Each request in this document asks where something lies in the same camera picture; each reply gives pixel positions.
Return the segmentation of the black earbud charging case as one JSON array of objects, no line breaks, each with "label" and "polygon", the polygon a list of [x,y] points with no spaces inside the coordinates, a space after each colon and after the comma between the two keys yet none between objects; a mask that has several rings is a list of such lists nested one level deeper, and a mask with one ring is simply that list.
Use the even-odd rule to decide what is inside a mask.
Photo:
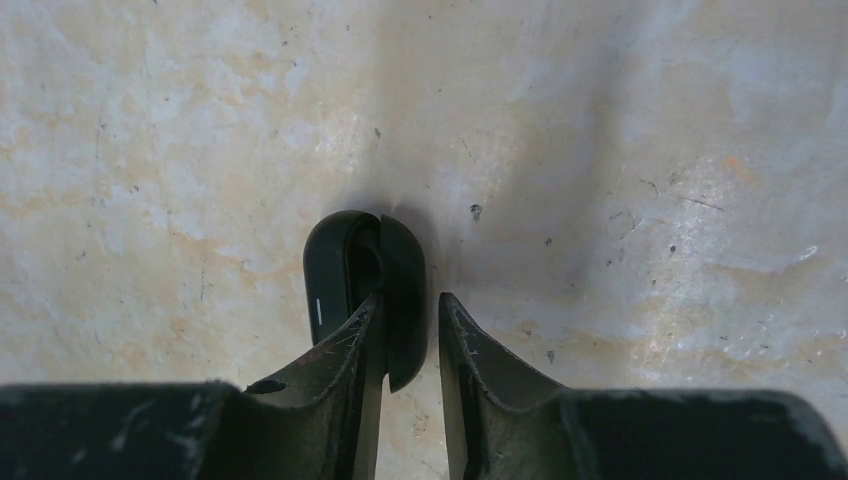
[{"label": "black earbud charging case", "polygon": [[390,390],[410,384],[428,350],[426,261],[412,231],[388,215],[332,213],[310,232],[303,270],[312,343],[328,338],[368,296],[379,294]]}]

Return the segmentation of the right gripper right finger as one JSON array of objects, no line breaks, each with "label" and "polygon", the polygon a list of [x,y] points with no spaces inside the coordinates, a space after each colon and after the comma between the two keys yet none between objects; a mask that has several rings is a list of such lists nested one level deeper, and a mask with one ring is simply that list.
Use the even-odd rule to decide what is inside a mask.
[{"label": "right gripper right finger", "polygon": [[573,389],[439,299],[453,479],[843,479],[822,415],[775,390]]}]

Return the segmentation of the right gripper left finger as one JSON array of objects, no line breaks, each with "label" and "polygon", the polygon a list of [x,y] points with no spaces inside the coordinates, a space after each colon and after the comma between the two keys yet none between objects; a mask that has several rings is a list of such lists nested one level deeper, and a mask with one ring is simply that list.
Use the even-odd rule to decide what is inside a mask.
[{"label": "right gripper left finger", "polygon": [[201,383],[1,390],[5,479],[370,479],[386,371],[383,299],[239,389]]}]

